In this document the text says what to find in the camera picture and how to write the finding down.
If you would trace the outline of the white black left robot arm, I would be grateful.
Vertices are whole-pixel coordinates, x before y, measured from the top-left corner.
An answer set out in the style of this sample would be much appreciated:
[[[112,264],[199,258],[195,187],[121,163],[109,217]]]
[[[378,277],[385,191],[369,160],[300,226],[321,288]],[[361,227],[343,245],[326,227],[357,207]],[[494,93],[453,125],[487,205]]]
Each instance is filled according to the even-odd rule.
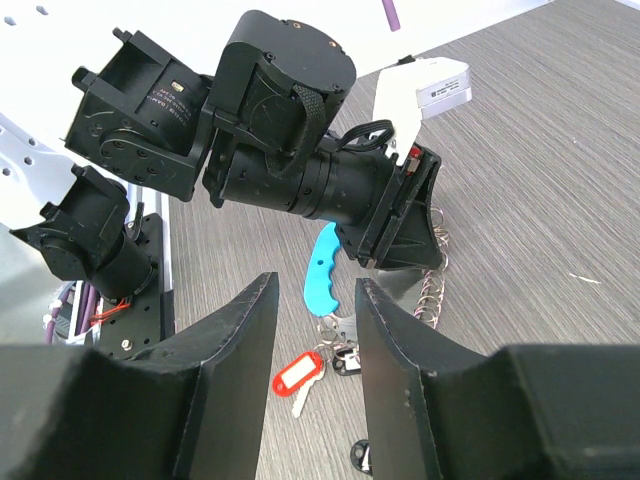
[[[248,11],[212,76],[141,32],[117,37],[101,72],[73,75],[83,98],[68,156],[1,130],[1,221],[56,277],[84,280],[109,300],[150,284],[151,258],[125,229],[126,184],[186,202],[202,183],[216,207],[331,222],[364,267],[439,267],[429,207],[440,159],[401,146],[401,124],[388,117],[331,133],[356,68],[328,35]]]

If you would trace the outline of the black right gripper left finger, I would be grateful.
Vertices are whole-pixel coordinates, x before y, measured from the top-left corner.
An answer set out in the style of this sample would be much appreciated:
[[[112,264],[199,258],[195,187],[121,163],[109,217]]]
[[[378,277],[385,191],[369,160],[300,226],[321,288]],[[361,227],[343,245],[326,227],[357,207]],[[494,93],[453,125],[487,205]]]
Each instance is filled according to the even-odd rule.
[[[93,348],[1,349],[5,479],[251,479],[279,278],[127,360]]]

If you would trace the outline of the black tag key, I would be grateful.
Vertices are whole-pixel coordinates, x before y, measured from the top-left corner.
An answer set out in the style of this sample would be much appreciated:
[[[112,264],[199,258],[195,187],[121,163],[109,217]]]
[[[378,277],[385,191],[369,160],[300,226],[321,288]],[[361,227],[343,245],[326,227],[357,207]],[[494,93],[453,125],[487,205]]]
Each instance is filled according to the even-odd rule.
[[[352,348],[337,350],[332,359],[333,371],[339,376],[352,376],[361,373],[359,353]]]
[[[352,466],[368,476],[373,475],[371,464],[371,449],[370,443],[367,439],[361,439],[356,441],[350,450],[350,461]]]

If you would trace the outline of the black tag key on organizer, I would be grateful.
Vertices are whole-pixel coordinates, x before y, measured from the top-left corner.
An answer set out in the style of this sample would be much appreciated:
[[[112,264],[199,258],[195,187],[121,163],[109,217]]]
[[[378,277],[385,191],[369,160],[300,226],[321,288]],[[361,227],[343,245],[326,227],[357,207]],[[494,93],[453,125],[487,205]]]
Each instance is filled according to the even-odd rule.
[[[339,376],[352,376],[361,373],[359,353],[352,348],[337,350],[332,359],[333,371]]]

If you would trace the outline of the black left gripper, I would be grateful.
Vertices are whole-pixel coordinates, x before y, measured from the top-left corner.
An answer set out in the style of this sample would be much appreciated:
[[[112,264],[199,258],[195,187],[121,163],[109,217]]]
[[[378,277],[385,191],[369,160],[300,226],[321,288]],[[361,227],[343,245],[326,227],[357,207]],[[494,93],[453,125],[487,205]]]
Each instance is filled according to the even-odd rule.
[[[431,218],[431,198],[441,158],[412,147],[406,163],[395,167],[358,246],[364,268],[432,270],[443,261]]]

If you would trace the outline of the red key tag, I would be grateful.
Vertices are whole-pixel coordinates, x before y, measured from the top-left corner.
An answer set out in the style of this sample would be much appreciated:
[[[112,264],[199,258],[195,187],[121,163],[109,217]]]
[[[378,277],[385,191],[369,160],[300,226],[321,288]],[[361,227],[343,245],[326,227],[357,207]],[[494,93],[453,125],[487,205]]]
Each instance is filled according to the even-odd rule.
[[[280,370],[272,380],[272,390],[279,397],[294,395],[292,416],[298,419],[312,387],[324,378],[326,365],[315,350],[306,351]]]

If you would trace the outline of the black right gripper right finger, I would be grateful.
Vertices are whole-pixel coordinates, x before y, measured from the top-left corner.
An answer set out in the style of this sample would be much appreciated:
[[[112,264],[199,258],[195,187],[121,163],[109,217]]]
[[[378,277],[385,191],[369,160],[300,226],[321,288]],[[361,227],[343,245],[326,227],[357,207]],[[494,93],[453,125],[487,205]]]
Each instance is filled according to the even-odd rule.
[[[377,479],[635,479],[639,349],[508,345],[484,356],[355,288]]]

